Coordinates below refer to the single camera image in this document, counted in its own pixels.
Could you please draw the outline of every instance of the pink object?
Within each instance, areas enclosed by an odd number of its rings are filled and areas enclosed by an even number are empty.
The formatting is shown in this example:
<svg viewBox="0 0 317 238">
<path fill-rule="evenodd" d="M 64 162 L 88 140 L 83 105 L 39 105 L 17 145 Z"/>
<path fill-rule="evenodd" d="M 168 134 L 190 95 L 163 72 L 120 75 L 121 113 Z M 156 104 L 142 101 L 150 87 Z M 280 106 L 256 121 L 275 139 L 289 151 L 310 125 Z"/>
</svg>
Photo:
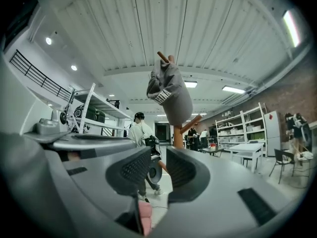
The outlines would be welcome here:
<svg viewBox="0 0 317 238">
<path fill-rule="evenodd" d="M 147 236 L 152 229 L 152 206 L 147 202 L 139 202 L 139 211 L 141 223 L 143 226 L 144 236 Z"/>
</svg>

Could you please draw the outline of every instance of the dark door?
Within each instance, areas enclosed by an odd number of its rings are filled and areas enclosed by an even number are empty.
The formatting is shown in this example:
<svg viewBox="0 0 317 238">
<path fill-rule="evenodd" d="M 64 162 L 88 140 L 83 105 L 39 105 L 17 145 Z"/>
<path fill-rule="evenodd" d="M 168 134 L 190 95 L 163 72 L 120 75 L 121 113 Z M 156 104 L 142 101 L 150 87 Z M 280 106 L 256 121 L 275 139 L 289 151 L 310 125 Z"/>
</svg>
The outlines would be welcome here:
<svg viewBox="0 0 317 238">
<path fill-rule="evenodd" d="M 166 141 L 166 125 L 157 125 L 157 138 Z"/>
</svg>

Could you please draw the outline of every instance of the white shelving unit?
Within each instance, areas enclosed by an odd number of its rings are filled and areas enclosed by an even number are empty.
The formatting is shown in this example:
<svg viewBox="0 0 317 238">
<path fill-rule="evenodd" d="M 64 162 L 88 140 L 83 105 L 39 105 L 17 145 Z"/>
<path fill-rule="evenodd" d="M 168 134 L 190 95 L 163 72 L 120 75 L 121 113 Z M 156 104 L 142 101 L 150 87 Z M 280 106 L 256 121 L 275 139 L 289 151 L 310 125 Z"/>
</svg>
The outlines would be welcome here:
<svg viewBox="0 0 317 238">
<path fill-rule="evenodd" d="M 94 120 L 86 118 L 88 106 L 91 105 L 94 108 L 96 108 L 96 110 L 102 111 L 105 114 L 108 114 L 112 117 L 115 117 L 118 119 L 128 118 L 132 120 L 132 118 L 129 115 L 117 109 L 114 105 L 110 104 L 104 97 L 95 93 L 94 92 L 95 86 L 96 85 L 94 83 L 90 90 L 74 91 L 74 95 L 73 95 L 74 99 L 85 104 L 82 117 L 76 118 L 77 121 L 80 121 L 79 133 L 80 134 L 83 133 L 85 123 L 88 123 L 94 126 L 104 127 L 104 128 L 124 130 L 124 127 L 113 126 L 110 124 L 106 124 L 106 123 L 102 123 L 99 121 L 94 121 Z"/>
<path fill-rule="evenodd" d="M 254 109 L 248 110 L 248 111 L 240 111 L 240 114 L 234 116 L 234 117 L 230 117 L 227 119 L 223 119 L 220 121 L 215 121 L 216 123 L 216 129 L 217 129 L 217 138 L 218 138 L 218 144 L 248 144 L 251 141 L 257 141 L 259 143 L 265 143 L 265 149 L 267 148 L 267 136 L 266 136 L 266 126 L 265 126 L 265 120 L 264 120 L 264 112 L 263 110 L 266 111 L 266 107 L 265 104 L 261 104 L 259 103 L 259 105 L 257 107 L 255 107 Z M 255 112 L 259 112 L 261 114 L 261 117 L 250 120 L 250 121 L 245 121 L 245 116 L 249 116 L 250 114 L 253 114 Z M 222 126 L 220 127 L 222 124 L 227 123 L 227 122 L 231 122 L 231 123 L 236 123 L 234 125 L 228 125 L 228 126 Z M 260 130 L 256 130 L 256 131 L 247 131 L 247 126 L 250 126 L 252 123 L 254 122 L 261 122 L 261 129 Z M 230 130 L 231 128 L 237 127 L 238 129 L 243 129 L 243 133 L 237 133 L 237 134 L 227 134 L 227 135 L 220 135 L 219 133 L 221 131 L 224 130 Z M 253 133 L 258 133 L 258 132 L 264 132 L 264 138 L 263 139 L 252 139 L 252 140 L 248 140 L 248 135 L 249 134 L 253 134 Z M 223 140 L 226 137 L 241 137 L 244 136 L 244 140 L 240 141 L 240 142 L 219 142 L 219 140 Z"/>
</svg>

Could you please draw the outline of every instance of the white table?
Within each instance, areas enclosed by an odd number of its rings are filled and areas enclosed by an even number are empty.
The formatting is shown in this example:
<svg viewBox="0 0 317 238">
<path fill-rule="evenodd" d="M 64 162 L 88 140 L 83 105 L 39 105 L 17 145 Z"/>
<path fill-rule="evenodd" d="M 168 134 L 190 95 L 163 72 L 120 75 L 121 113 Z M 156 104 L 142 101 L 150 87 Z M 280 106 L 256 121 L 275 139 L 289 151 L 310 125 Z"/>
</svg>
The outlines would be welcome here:
<svg viewBox="0 0 317 238">
<path fill-rule="evenodd" d="M 260 168 L 262 166 L 263 158 L 263 143 L 255 144 L 238 144 L 229 148 L 230 159 L 233 159 L 233 152 L 237 152 L 234 156 L 240 158 L 250 158 L 252 159 L 251 172 L 254 173 L 256 167 L 256 160 L 260 157 Z"/>
</svg>

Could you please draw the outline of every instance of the corrugated metal ceiling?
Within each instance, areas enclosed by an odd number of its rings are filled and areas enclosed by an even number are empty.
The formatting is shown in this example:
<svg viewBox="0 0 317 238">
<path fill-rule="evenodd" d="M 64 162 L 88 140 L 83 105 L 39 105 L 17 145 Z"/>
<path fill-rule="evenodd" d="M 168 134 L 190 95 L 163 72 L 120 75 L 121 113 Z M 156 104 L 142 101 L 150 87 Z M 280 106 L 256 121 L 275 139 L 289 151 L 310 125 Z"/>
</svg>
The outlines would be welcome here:
<svg viewBox="0 0 317 238">
<path fill-rule="evenodd" d="M 248 0 L 74 0 L 59 13 L 77 46 L 106 71 L 153 65 L 162 51 L 193 72 L 261 82 L 288 58 L 276 30 Z"/>
</svg>

